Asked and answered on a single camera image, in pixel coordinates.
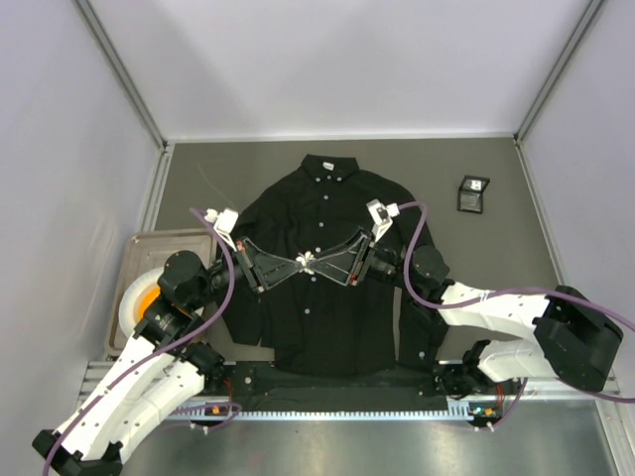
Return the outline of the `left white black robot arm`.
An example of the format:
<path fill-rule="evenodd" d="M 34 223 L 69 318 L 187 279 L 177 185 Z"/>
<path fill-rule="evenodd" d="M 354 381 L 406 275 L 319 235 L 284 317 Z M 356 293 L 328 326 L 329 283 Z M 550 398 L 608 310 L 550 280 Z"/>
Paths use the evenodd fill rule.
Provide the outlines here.
<path fill-rule="evenodd" d="M 223 358 L 195 341 L 210 325 L 200 310 L 217 298 L 226 308 L 240 278 L 264 292 L 314 260 L 311 253 L 294 260 L 271 255 L 248 239 L 222 254 L 211 268 L 191 251 L 167 260 L 157 275 L 158 293 L 117 361 L 72 416 L 35 437 L 44 474 L 120 474 L 151 432 L 223 374 Z"/>

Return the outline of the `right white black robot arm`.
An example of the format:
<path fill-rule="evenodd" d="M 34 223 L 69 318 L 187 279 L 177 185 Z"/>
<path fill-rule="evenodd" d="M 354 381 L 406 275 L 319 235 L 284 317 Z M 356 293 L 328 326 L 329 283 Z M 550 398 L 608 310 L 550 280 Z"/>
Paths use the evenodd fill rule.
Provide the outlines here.
<path fill-rule="evenodd" d="M 440 364 L 439 381 L 457 393 L 518 379 L 558 379 L 597 394 L 608 380 L 623 332 L 614 317 L 577 290 L 480 290 L 448 278 L 434 247 L 410 247 L 402 258 L 378 245 L 376 232 L 359 231 L 346 244 L 298 257 L 305 273 L 343 286 L 365 278 L 409 294 L 442 327 L 474 327 L 503 334 L 472 345 L 457 364 Z"/>

